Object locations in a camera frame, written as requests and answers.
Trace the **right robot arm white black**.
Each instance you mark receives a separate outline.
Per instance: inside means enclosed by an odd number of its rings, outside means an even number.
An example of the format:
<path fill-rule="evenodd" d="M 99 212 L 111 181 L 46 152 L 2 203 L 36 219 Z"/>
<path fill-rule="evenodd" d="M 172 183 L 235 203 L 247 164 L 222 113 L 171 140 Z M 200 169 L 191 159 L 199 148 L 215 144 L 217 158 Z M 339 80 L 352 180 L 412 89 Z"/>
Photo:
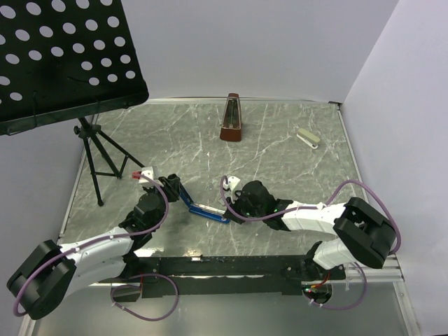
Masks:
<path fill-rule="evenodd" d="M 336 204 L 341 190 L 338 186 L 326 202 L 306 204 L 276 198 L 260 181 L 243 184 L 236 176 L 220 180 L 226 219 L 240 224 L 261 221 L 273 230 L 313 231 L 334 237 L 314 243 L 307 252 L 305 269 L 314 279 L 347 263 L 381 269 L 401 245 L 398 226 L 381 200 L 377 201 L 380 210 L 359 197 Z"/>

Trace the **blue metal stapler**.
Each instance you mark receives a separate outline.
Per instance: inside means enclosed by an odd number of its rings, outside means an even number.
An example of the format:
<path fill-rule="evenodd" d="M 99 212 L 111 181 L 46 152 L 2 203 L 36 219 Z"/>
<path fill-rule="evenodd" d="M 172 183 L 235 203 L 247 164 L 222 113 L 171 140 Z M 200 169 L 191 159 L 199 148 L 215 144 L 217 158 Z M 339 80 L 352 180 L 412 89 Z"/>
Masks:
<path fill-rule="evenodd" d="M 182 184 L 179 187 L 179 196 L 188 207 L 190 213 L 223 224 L 230 222 L 230 219 L 224 217 L 224 210 L 195 202 Z"/>

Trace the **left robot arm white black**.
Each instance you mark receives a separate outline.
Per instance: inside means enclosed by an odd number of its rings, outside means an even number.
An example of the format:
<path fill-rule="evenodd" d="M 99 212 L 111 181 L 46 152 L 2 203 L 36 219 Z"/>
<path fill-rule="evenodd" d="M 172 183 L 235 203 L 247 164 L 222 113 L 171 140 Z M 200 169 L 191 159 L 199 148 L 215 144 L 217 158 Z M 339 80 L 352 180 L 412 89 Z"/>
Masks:
<path fill-rule="evenodd" d="M 39 320 L 70 294 L 105 279 L 131 281 L 137 275 L 134 252 L 147 244 L 180 198 L 181 180 L 171 174 L 153 180 L 143 171 L 133 175 L 145 182 L 145 193 L 127 217 L 112 230 L 68 244 L 41 242 L 7 281 L 15 296 L 13 314 Z"/>

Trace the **small beige white stapler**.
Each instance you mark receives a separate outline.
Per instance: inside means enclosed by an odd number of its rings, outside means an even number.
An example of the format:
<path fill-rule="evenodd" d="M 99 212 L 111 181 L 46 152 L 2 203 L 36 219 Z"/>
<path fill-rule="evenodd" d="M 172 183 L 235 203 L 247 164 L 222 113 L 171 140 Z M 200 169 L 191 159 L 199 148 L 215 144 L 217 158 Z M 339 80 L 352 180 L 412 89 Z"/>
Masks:
<path fill-rule="evenodd" d="M 311 149 L 317 149 L 319 147 L 320 138 L 304 128 L 298 129 L 296 137 L 307 144 Z"/>

